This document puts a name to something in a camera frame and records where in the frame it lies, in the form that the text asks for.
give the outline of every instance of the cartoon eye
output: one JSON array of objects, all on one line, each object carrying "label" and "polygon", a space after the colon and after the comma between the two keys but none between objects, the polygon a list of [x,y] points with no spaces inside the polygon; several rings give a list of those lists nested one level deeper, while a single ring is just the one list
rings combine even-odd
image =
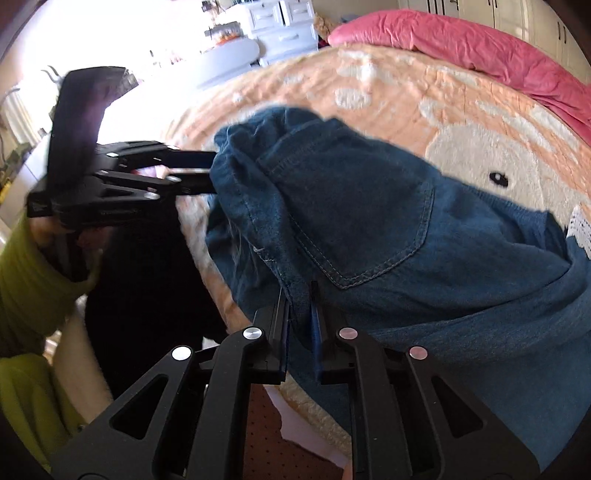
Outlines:
[{"label": "cartoon eye", "polygon": [[503,187],[506,189],[509,186],[509,179],[505,176],[504,173],[498,171],[491,171],[488,176],[492,183],[498,185],[499,187]]}]

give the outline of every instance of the brown polka dot fabric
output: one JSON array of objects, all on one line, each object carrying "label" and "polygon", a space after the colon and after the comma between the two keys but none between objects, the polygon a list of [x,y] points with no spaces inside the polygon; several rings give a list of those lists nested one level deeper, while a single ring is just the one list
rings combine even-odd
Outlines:
[{"label": "brown polka dot fabric", "polygon": [[253,385],[244,445],[243,480],[341,480],[328,460],[281,437],[281,415],[262,385]]}]

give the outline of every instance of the cabinet handle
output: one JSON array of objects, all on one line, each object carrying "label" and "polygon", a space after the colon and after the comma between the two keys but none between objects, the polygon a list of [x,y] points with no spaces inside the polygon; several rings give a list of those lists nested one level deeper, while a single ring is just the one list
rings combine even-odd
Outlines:
[{"label": "cabinet handle", "polygon": [[286,37],[279,37],[279,41],[288,41],[288,40],[296,40],[300,38],[299,34],[294,34],[294,35],[288,35]]}]

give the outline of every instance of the green sleeve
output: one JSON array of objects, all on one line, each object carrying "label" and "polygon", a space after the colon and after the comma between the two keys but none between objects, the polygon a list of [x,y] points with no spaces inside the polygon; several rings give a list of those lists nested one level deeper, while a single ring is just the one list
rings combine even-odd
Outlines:
[{"label": "green sleeve", "polygon": [[45,338],[63,324],[97,276],[97,268],[84,282],[62,276],[37,249],[23,217],[0,255],[0,358],[43,353]]}]

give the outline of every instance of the yellow-green clothing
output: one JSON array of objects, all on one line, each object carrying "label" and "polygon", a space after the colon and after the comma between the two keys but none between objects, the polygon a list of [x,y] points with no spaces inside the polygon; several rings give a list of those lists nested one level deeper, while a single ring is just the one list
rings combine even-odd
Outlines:
[{"label": "yellow-green clothing", "polygon": [[0,407],[33,456],[45,467],[80,425],[43,357],[45,338],[60,328],[78,297],[95,284],[73,283],[56,271],[22,219],[0,255]]}]

